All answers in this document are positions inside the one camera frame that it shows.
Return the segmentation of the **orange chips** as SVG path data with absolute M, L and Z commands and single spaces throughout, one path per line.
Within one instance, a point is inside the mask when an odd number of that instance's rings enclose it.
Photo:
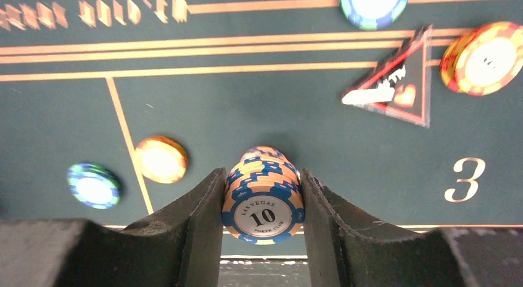
M 448 47 L 440 63 L 440 76 L 454 92 L 485 96 L 510 83 L 521 68 L 522 26 L 493 22 Z

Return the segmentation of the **orange red chip stack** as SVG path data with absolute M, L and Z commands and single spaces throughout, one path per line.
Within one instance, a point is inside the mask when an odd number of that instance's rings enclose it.
M 134 158 L 139 171 L 157 183 L 176 183 L 187 171 L 187 152 L 177 141 L 166 136 L 142 140 L 134 150 Z

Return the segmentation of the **green blue chip stack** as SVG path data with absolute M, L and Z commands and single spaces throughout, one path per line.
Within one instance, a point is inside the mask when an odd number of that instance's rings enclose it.
M 92 162 L 80 162 L 67 170 L 72 196 L 94 209 L 109 209 L 120 202 L 121 184 L 109 169 Z

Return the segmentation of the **green blue chips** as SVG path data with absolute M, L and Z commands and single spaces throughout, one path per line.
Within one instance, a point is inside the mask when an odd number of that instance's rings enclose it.
M 379 30 L 393 23 L 409 0 L 339 0 L 347 20 L 360 30 Z

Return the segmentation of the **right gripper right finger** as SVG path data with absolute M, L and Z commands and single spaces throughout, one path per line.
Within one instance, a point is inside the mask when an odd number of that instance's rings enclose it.
M 313 286 L 521 286 L 522 229 L 415 233 L 374 217 L 301 172 Z

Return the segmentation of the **green poker table mat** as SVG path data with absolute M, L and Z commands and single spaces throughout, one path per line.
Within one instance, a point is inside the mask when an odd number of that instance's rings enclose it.
M 265 145 L 407 229 L 521 226 L 522 77 L 472 97 L 439 75 L 455 39 L 497 21 L 522 23 L 522 0 L 409 0 L 379 31 L 337 0 L 1 0 L 1 217 L 121 228 Z M 340 102 L 425 25 L 429 128 Z M 139 171 L 151 136 L 187 152 L 180 181 Z M 72 196 L 80 162 L 115 174 L 116 206 Z

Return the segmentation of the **red black all-in triangle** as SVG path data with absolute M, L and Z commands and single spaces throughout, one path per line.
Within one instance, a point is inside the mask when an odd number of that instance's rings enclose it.
M 341 103 L 429 128 L 432 32 L 431 25 L 418 29 L 397 52 L 347 88 Z

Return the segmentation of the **peach blue chip stack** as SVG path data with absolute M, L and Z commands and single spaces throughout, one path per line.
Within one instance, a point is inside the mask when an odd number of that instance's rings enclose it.
M 246 243 L 291 238 L 305 221 L 299 171 L 275 148 L 248 149 L 226 179 L 221 218 L 229 233 Z

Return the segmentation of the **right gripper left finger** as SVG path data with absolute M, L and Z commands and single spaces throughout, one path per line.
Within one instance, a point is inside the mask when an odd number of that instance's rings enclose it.
M 216 286 L 225 170 L 122 230 L 87 219 L 1 221 L 2 286 Z

